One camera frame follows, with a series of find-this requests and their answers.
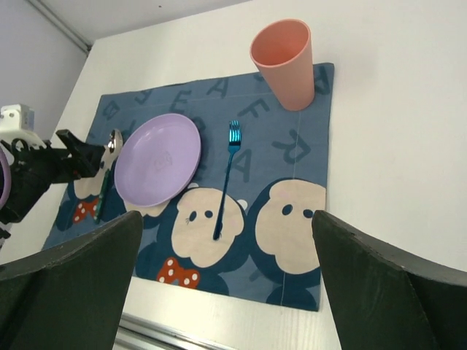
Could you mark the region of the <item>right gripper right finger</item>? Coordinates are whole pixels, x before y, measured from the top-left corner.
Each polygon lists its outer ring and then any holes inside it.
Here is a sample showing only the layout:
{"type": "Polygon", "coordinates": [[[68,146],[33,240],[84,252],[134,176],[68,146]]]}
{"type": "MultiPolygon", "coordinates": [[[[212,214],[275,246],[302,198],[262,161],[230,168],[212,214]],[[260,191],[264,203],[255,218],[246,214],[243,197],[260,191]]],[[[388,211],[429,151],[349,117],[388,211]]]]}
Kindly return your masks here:
{"type": "Polygon", "coordinates": [[[466,272],[316,211],[312,230],[343,349],[465,349],[466,272]]]}

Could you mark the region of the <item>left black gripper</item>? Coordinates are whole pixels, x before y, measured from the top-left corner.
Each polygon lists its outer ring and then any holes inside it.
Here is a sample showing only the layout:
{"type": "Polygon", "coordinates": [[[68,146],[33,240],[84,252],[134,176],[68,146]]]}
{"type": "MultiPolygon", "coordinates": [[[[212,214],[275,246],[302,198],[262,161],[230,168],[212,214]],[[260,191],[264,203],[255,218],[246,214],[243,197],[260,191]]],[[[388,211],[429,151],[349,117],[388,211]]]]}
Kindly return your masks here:
{"type": "Polygon", "coordinates": [[[66,149],[28,146],[11,146],[14,173],[24,179],[38,179],[48,184],[68,183],[91,177],[98,171],[105,146],[88,144],[79,140],[70,130],[55,132],[66,149]]]}

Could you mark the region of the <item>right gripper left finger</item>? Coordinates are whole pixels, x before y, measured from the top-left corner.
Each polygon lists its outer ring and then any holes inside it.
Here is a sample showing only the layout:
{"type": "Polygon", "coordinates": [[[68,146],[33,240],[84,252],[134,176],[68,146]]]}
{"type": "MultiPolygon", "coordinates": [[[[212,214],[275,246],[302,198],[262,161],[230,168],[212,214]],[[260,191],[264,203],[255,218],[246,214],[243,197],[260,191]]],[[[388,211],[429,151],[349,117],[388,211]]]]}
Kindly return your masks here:
{"type": "Polygon", "coordinates": [[[130,211],[1,266],[2,349],[111,349],[143,219],[130,211]]]}

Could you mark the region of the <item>silver spoon green handle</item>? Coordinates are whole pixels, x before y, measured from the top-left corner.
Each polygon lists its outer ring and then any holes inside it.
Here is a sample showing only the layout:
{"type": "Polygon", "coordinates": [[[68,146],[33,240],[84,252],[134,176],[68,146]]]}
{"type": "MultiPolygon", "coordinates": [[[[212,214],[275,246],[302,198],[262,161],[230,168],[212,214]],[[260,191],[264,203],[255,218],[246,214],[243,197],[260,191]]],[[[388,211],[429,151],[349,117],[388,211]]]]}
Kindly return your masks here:
{"type": "Polygon", "coordinates": [[[93,220],[96,224],[100,223],[101,215],[104,208],[104,202],[106,197],[106,191],[108,187],[108,181],[110,177],[110,171],[112,170],[113,163],[117,160],[118,155],[123,148],[124,141],[122,133],[118,129],[113,129],[110,136],[109,142],[107,143],[107,148],[109,149],[109,160],[104,164],[105,172],[103,182],[101,184],[101,191],[98,196],[98,201],[96,204],[96,210],[94,213],[93,220]]]}

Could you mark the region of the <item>purple plastic plate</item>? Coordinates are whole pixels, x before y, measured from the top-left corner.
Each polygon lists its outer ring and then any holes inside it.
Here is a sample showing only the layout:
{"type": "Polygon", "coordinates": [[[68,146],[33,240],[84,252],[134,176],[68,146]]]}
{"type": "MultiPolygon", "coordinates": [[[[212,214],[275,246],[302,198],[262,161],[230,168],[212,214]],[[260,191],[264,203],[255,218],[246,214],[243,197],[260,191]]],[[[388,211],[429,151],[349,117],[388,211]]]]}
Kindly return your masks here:
{"type": "Polygon", "coordinates": [[[115,164],[120,197],[138,207],[154,207],[187,187],[201,158],[201,137],[188,117],[168,113],[148,120],[124,144],[115,164]]]}

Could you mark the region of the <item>blue cartoon placemat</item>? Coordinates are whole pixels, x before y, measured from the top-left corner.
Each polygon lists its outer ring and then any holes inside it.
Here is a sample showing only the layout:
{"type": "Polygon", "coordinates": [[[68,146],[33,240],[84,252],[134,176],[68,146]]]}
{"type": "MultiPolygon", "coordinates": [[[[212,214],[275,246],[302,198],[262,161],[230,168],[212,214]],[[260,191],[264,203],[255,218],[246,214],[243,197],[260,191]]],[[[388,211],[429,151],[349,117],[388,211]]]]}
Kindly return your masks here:
{"type": "MultiPolygon", "coordinates": [[[[114,183],[117,160],[112,165],[101,222],[127,211],[142,214],[137,277],[318,309],[312,218],[325,208],[333,78],[332,63],[314,67],[314,101],[300,112],[283,109],[258,73],[101,97],[88,134],[91,143],[105,142],[113,129],[126,143],[142,124],[168,113],[188,117],[201,137],[201,158],[190,183],[154,207],[126,203],[114,183]],[[231,164],[221,236],[215,241],[232,120],[240,122],[242,144],[231,164]]],[[[95,177],[68,185],[45,248],[97,227],[93,217],[108,160],[106,152],[95,177]]]]}

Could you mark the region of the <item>blue metallic fork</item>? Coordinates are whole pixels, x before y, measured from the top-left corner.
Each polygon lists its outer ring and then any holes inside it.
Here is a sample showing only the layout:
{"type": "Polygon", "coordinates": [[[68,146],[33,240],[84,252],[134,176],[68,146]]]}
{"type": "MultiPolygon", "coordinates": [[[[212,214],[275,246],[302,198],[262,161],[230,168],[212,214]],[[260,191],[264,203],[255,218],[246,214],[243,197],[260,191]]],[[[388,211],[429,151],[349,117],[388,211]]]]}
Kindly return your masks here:
{"type": "Polygon", "coordinates": [[[228,152],[229,159],[227,168],[225,171],[225,181],[223,185],[223,193],[220,200],[220,207],[218,211],[218,216],[215,224],[215,231],[213,234],[213,239],[217,241],[221,236],[222,225],[223,225],[223,213],[225,208],[225,197],[227,195],[228,182],[231,172],[231,164],[233,162],[234,155],[240,150],[242,144],[242,131],[240,122],[238,120],[232,120],[229,122],[229,137],[228,137],[228,152]]]}

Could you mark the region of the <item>orange plastic cup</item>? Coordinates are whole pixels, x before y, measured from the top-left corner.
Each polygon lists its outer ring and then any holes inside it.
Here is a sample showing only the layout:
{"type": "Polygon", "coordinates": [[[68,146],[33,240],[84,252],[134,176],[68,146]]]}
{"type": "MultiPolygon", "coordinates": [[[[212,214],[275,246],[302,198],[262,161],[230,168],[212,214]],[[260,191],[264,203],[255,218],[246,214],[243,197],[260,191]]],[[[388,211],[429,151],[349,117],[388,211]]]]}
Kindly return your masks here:
{"type": "Polygon", "coordinates": [[[298,19],[278,20],[262,29],[250,57],[284,109],[300,111],[314,99],[311,31],[298,19]]]}

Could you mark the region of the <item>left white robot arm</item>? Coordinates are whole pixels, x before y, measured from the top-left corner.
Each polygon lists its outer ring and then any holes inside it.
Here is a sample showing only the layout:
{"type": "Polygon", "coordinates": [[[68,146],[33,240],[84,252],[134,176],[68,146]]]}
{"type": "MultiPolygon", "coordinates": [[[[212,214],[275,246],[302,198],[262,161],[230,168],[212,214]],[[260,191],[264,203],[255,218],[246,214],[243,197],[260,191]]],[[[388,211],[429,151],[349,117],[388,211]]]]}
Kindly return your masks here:
{"type": "Polygon", "coordinates": [[[68,129],[55,134],[64,148],[34,132],[30,107],[1,108],[1,224],[21,222],[50,185],[97,175],[104,145],[83,142],[68,129]]]}

